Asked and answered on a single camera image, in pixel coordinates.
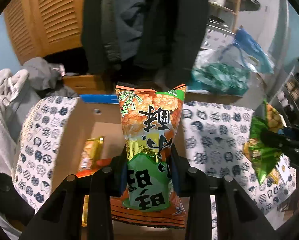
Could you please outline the green snack bag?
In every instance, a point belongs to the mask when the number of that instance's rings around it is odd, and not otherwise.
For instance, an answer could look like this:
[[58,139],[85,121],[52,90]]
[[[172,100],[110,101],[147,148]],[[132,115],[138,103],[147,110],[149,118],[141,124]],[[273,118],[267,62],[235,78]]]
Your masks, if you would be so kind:
[[249,139],[243,146],[243,154],[252,163],[256,178],[262,184],[276,167],[282,151],[271,147],[267,139],[284,127],[279,112],[267,101],[263,101],[252,115]]

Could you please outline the long yellow snack pack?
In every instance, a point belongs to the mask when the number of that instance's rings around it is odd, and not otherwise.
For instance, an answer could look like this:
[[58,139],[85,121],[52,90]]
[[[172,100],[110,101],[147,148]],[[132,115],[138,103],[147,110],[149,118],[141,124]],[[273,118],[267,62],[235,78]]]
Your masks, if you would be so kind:
[[101,159],[103,143],[104,137],[91,138],[85,142],[78,171],[92,169],[96,161]]

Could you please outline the orange green rice cracker bag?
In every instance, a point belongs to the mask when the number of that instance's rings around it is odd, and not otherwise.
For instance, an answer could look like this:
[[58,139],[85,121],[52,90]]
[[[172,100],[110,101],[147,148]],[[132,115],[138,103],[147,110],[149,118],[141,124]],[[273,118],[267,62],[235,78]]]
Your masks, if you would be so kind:
[[168,92],[117,84],[127,153],[128,198],[123,205],[152,212],[170,206],[172,192],[167,157],[182,116],[186,85]]

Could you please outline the red orange snack bag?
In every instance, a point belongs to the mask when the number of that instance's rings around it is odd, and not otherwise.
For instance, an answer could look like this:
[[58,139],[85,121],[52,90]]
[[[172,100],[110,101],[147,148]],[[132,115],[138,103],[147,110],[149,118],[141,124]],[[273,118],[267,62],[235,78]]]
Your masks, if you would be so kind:
[[97,161],[96,161],[96,164],[92,167],[92,169],[87,169],[87,170],[78,171],[78,172],[76,173],[76,176],[77,176],[78,178],[91,176],[91,175],[93,175],[95,172],[97,172],[98,170],[100,170],[101,168],[108,166],[108,165],[111,163],[111,161],[112,161],[111,158],[97,160]]

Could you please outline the shoe rack with shoes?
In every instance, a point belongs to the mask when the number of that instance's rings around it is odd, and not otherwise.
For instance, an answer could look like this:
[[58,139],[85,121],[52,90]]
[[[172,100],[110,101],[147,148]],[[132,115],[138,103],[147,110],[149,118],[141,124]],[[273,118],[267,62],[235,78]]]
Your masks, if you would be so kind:
[[287,126],[299,125],[299,57],[270,104]]

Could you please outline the cat pattern tablecloth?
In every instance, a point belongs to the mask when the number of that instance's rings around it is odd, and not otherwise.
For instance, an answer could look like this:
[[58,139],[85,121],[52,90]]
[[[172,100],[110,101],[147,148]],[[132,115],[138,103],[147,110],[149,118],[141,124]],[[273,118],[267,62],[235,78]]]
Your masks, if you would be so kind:
[[[113,95],[82,95],[85,103],[115,103]],[[20,153],[13,184],[18,194],[35,210],[51,195],[52,174],[62,122],[73,113],[79,100],[49,96],[40,100],[24,121]],[[189,163],[209,176],[232,175],[264,213],[283,203],[297,187],[296,170],[282,155],[269,177],[259,184],[252,163],[244,156],[253,111],[248,108],[207,102],[186,102],[175,145],[184,150]]]

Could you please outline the dark orange snack bag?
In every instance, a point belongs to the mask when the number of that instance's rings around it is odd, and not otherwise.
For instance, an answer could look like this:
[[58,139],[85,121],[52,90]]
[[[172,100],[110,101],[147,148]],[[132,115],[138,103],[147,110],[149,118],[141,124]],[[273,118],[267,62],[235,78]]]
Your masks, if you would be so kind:
[[170,197],[170,206],[161,211],[133,210],[123,205],[123,198],[117,197],[112,197],[110,203],[112,220],[153,228],[185,229],[186,212],[181,199],[175,194]]

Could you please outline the blue plastic bag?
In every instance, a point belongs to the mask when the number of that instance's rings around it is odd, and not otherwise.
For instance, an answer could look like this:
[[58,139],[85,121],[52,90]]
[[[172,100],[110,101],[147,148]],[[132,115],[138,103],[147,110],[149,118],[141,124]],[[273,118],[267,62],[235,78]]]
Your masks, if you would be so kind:
[[218,59],[224,63],[233,63],[234,66],[242,66],[254,73],[274,73],[274,63],[242,27],[236,30],[232,43],[221,49]]

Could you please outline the blue cardboard shoe box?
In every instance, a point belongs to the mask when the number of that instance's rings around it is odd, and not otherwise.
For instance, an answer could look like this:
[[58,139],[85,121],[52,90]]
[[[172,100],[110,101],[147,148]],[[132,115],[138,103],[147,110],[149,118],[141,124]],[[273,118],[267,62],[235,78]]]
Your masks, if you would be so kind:
[[[52,174],[52,189],[55,190],[63,179],[76,174],[85,142],[91,138],[104,137],[101,159],[119,155],[125,146],[118,112],[115,103],[85,103],[79,100],[73,113],[63,121],[64,132],[60,138],[55,166]],[[176,193],[169,189],[170,197]],[[128,200],[128,193],[121,197]],[[118,239],[183,239],[185,229],[153,228],[122,223],[113,220]]]

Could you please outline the wooden shelf rack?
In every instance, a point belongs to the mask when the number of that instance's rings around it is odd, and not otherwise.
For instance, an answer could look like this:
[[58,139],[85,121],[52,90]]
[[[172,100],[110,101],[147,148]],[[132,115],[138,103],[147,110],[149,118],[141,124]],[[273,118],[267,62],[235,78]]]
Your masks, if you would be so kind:
[[210,15],[218,18],[232,32],[237,29],[241,0],[209,0]]

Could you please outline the grey white fleece clothes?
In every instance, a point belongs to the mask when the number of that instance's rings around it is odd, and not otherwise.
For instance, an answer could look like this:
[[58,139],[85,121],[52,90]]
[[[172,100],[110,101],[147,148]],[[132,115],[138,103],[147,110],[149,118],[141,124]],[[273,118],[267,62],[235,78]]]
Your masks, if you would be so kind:
[[12,174],[18,138],[27,114],[46,96],[77,96],[61,81],[60,64],[35,57],[13,74],[0,71],[0,173]]

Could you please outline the grey hanging jacket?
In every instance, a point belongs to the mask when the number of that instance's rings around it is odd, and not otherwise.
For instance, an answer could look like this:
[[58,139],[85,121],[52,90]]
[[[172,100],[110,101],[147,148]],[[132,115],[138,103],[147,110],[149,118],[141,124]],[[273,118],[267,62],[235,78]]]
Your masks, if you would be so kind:
[[145,0],[101,0],[101,37],[109,61],[136,55],[143,33]]

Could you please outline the wooden louvered door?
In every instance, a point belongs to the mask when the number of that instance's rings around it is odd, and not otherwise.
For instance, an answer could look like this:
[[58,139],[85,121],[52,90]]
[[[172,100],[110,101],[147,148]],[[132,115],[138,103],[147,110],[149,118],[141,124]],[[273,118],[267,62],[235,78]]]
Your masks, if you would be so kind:
[[11,0],[7,33],[21,64],[81,47],[84,0]]

